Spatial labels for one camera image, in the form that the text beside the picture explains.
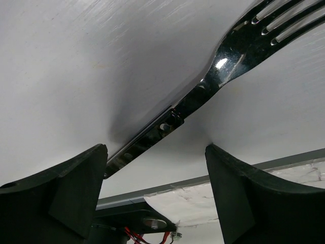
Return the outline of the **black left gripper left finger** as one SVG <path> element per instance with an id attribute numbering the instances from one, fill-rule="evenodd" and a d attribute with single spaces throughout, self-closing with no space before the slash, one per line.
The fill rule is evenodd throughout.
<path id="1" fill-rule="evenodd" d="M 84 243 L 106 163 L 107 147 L 98 144 L 1 186 L 1 243 Z"/>

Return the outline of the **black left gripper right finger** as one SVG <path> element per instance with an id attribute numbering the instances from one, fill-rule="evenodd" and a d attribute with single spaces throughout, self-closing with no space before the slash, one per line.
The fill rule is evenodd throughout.
<path id="1" fill-rule="evenodd" d="M 213 144 L 205 158 L 225 243 L 324 243 L 324 189 L 271 175 Z"/>

